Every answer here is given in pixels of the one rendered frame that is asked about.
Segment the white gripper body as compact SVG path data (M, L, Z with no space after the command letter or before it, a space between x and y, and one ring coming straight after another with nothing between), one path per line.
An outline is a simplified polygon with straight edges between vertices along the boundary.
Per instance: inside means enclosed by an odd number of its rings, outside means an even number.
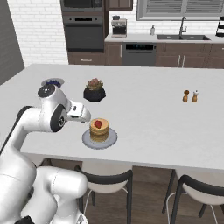
M82 103L72 101L71 109L69 110L69 120L82 123L89 122L91 114Z

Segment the brown pancake stack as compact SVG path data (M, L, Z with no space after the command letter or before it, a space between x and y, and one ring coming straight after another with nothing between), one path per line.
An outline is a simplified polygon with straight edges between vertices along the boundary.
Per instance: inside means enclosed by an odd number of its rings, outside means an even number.
M95 127L95 121L101 121L101 127ZM104 142L109 136L109 122L103 118L95 118L89 125L90 138L95 142Z

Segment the succulent in black pot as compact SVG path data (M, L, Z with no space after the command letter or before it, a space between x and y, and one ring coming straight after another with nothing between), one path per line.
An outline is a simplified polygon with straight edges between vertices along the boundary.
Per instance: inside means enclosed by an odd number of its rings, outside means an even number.
M99 102L106 96L103 88L103 82L97 78L93 78L87 82L86 88L83 92L83 97L90 102Z

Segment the grey round plate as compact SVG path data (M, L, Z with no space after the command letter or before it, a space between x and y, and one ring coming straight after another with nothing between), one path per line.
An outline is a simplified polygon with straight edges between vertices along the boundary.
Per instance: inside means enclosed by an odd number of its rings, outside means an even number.
M117 133L109 128L108 129L108 138L104 142L95 142L90 138L90 130L86 130L82 135L82 142L91 149L94 150L103 150L115 144L117 141Z

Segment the grey bowl with blueberries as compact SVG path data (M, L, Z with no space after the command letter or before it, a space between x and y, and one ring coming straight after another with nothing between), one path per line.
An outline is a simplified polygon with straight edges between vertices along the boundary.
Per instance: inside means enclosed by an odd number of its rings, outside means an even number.
M50 79L43 80L41 82L41 85L44 86L45 84L53 84L57 86L58 88L60 88L64 83L65 81L61 78L50 78Z

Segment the brown drawer under oven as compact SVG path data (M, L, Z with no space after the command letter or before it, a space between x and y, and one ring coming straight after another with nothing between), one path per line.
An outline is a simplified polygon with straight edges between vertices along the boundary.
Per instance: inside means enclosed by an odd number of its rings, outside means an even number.
M104 65L105 54L94 52L69 52L68 63L70 65Z

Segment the black and white chair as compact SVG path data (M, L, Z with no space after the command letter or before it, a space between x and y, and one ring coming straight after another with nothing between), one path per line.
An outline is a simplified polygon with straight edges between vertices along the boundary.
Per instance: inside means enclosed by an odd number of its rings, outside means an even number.
M131 224L133 166L129 164L110 164L103 162L83 162L74 169L87 177L89 190L87 199L79 198L79 209L85 214L88 199L95 205L95 193L109 194L124 190L127 193L127 224Z
M207 206L210 206L215 224L218 224L214 206L220 206L224 213L224 174L188 171L184 168L173 169L162 209L163 214L167 213L168 224L175 224L182 194L202 204L199 211L200 218Z

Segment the black dishwasher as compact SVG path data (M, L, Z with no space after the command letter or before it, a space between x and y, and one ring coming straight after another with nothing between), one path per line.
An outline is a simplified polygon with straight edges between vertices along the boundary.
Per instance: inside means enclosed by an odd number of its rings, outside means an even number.
M156 65L156 43L124 43L122 64L133 67L154 67Z

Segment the black built-in oven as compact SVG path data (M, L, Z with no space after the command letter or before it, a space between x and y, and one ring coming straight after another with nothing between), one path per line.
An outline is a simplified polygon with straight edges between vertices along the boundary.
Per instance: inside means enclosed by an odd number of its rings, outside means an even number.
M66 49L70 53L102 53L104 50L101 16L64 16Z

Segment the silver coffee machine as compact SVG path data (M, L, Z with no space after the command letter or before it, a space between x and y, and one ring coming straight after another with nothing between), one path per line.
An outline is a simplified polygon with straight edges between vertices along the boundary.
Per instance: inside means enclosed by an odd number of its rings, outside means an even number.
M125 39L127 37L127 19L114 15L111 21L112 38Z

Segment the black microwave oven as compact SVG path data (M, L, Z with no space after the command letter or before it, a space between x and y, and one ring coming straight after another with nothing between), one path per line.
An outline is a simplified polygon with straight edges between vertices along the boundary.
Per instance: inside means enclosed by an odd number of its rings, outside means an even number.
M102 0L60 0L63 11L102 11Z

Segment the brown upper cupboard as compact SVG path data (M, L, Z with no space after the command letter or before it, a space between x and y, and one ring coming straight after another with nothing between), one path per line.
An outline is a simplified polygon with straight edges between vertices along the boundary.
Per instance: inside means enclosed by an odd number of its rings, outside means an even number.
M133 0L106 0L108 11L132 11Z

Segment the dark sink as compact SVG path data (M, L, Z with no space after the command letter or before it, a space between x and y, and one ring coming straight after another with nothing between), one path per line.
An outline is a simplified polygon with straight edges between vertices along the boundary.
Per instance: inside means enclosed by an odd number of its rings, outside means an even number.
M210 40L210 38L208 38L205 35L162 35L162 34L158 34L157 35L157 39L167 39L167 40Z

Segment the dark metal tap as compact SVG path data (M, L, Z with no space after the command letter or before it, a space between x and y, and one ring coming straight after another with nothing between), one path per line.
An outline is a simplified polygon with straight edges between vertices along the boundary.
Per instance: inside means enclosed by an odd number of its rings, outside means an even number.
M186 21L186 17L182 17L182 19L181 19L181 26L179 28L179 36L182 36L182 34L184 32L186 32L187 27L186 28L184 27L184 22L185 21Z

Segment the window with grey blinds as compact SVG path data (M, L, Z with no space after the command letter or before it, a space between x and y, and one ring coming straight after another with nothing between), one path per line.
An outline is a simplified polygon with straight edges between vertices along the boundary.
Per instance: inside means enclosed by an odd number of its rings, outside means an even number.
M224 16L224 0L137 0L138 21L216 21Z

